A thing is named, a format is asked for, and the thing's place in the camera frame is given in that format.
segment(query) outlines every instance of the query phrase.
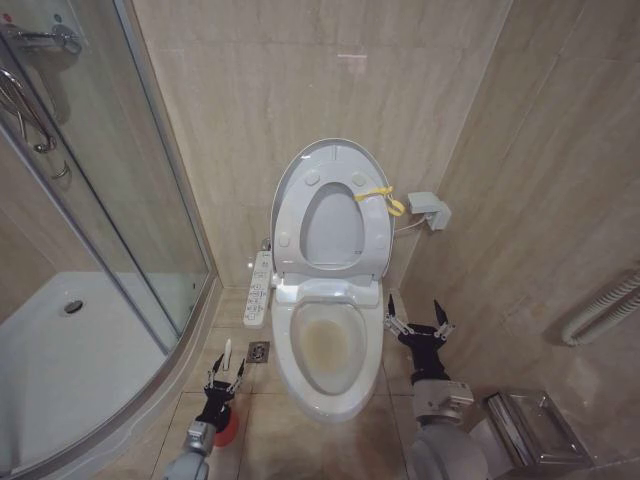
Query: toilet bowl stain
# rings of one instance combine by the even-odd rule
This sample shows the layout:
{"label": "toilet bowl stain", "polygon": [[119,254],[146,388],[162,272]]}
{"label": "toilet bowl stain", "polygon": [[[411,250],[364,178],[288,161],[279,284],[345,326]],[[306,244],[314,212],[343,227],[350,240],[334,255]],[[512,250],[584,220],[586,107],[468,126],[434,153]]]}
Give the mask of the toilet bowl stain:
{"label": "toilet bowl stain", "polygon": [[310,372],[336,373],[347,366],[349,349],[345,332],[331,320],[309,322],[302,332],[302,352]]}

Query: pipe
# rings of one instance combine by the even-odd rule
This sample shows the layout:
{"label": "pipe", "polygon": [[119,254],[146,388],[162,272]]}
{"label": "pipe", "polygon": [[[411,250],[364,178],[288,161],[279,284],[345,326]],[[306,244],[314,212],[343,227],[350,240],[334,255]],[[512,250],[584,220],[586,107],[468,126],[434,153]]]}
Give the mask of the pipe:
{"label": "pipe", "polygon": [[593,342],[597,337],[618,325],[632,312],[640,308],[640,292],[625,300],[612,311],[604,314],[597,323],[598,315],[608,310],[616,302],[640,287],[640,272],[617,285],[612,290],[600,295],[584,310],[578,312],[562,329],[562,341],[575,347]]}

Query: floor drain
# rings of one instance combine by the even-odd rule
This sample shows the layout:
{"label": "floor drain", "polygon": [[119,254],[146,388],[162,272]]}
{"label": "floor drain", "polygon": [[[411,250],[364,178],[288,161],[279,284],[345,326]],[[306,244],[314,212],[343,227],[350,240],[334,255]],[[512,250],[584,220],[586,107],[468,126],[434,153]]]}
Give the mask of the floor drain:
{"label": "floor drain", "polygon": [[69,302],[64,306],[64,312],[68,315],[76,313],[84,306],[84,302],[82,300],[74,300],[73,302]]}
{"label": "floor drain", "polygon": [[247,363],[267,363],[269,345],[269,342],[251,342],[247,352]]}

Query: tiled floor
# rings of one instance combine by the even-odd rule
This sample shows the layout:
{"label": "tiled floor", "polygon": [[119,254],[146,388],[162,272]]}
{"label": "tiled floor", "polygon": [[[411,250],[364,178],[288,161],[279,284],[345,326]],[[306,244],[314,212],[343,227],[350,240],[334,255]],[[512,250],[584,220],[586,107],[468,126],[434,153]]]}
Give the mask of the tiled floor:
{"label": "tiled floor", "polygon": [[[206,372],[227,338],[233,345],[232,376],[249,342],[272,340],[270,319],[261,330],[243,327],[246,295],[245,289],[224,290],[202,356],[180,398],[137,445],[96,479],[162,479],[167,464],[181,452],[187,426],[204,406]],[[397,293],[394,299],[402,317]],[[275,361],[272,352],[267,364],[248,366],[233,403],[240,429],[230,445],[214,449],[207,459],[211,480],[415,478],[411,465],[405,465],[416,430],[407,396],[411,394],[411,358],[393,336],[384,339],[374,396],[356,418],[338,425],[316,423],[298,410],[280,381]]]}

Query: glass shower door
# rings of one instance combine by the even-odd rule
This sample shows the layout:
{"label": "glass shower door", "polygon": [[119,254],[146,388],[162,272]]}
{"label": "glass shower door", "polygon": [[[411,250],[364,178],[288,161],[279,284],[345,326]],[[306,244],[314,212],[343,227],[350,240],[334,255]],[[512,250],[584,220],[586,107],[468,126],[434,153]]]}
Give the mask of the glass shower door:
{"label": "glass shower door", "polygon": [[86,178],[137,271],[107,254],[110,268],[132,296],[150,288],[179,335],[209,265],[116,8],[103,0],[0,5],[5,44],[73,160],[71,173],[45,162],[60,175],[50,182],[68,194]]}

